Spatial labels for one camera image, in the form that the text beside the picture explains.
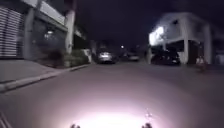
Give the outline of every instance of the road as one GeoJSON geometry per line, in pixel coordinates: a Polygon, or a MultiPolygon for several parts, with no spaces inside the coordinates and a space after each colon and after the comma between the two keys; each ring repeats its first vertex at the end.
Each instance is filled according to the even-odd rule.
{"type": "Polygon", "coordinates": [[[220,74],[184,68],[92,65],[3,94],[0,110],[13,128],[69,128],[73,123],[102,128],[108,120],[109,128],[134,128],[141,127],[147,112],[154,128],[219,128],[224,127],[220,82],[220,74]]]}

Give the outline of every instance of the parked car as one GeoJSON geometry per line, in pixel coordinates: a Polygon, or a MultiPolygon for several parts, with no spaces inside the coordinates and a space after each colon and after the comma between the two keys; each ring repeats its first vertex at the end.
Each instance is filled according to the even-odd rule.
{"type": "Polygon", "coordinates": [[[157,65],[169,65],[169,66],[179,66],[180,58],[175,51],[159,51],[151,59],[152,64],[157,65]]]}
{"type": "Polygon", "coordinates": [[[140,57],[136,54],[136,53],[128,53],[128,60],[129,61],[139,61],[140,60],[140,57]]]}
{"type": "Polygon", "coordinates": [[[117,62],[117,58],[114,53],[104,51],[104,52],[99,52],[97,55],[97,60],[98,63],[113,63],[115,64],[117,62]]]}

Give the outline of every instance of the white building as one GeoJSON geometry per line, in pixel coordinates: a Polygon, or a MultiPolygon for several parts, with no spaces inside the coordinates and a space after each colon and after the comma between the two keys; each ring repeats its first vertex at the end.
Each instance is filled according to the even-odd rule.
{"type": "Polygon", "coordinates": [[[210,25],[191,13],[168,13],[149,34],[151,48],[175,48],[182,64],[194,64],[198,55],[212,63],[210,25]]]}
{"type": "Polygon", "coordinates": [[[43,48],[61,48],[71,53],[74,34],[83,38],[74,26],[75,7],[67,8],[67,13],[62,14],[49,1],[54,2],[0,1],[0,59],[36,61],[45,56],[43,48]]]}

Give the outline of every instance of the night sky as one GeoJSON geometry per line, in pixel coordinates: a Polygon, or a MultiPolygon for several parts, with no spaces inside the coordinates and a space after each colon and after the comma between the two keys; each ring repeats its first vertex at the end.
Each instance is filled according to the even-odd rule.
{"type": "Polygon", "coordinates": [[[77,0],[76,24],[90,39],[114,44],[146,44],[165,12],[189,11],[222,26],[224,2],[208,0],[77,0]]]}

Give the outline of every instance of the garage door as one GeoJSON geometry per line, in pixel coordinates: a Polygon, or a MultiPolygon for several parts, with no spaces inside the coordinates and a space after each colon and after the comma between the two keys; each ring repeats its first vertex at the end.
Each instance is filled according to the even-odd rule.
{"type": "Polygon", "coordinates": [[[0,59],[22,58],[24,16],[0,5],[0,59]]]}

